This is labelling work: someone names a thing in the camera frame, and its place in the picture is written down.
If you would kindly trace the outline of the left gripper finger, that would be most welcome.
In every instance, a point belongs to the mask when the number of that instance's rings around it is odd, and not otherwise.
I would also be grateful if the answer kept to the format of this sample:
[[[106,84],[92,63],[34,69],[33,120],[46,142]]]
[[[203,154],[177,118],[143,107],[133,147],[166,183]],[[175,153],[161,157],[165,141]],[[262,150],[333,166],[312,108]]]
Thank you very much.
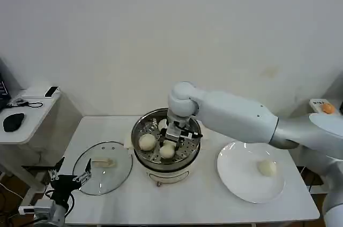
[[[50,168],[50,180],[58,179],[58,172],[62,167],[65,157],[62,157],[53,167]]]
[[[82,173],[80,176],[73,178],[73,181],[84,184],[91,178],[91,161],[91,159],[88,160],[84,173]]]

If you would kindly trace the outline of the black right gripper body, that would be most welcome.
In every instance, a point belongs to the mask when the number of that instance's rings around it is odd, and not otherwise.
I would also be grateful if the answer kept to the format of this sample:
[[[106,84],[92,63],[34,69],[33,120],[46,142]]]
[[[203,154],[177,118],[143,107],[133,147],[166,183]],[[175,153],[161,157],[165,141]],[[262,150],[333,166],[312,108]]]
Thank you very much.
[[[162,136],[167,140],[179,142],[180,139],[188,137],[188,130],[185,126],[181,126],[179,122],[170,122],[167,128],[162,129]]]

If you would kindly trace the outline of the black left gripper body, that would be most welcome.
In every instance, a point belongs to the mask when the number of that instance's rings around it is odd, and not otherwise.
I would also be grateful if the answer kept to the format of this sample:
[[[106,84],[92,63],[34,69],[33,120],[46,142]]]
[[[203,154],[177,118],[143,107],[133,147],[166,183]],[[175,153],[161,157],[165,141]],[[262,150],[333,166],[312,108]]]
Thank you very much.
[[[75,175],[58,175],[50,184],[53,188],[51,199],[60,206],[68,206],[68,199],[72,191],[81,187],[79,177]]]

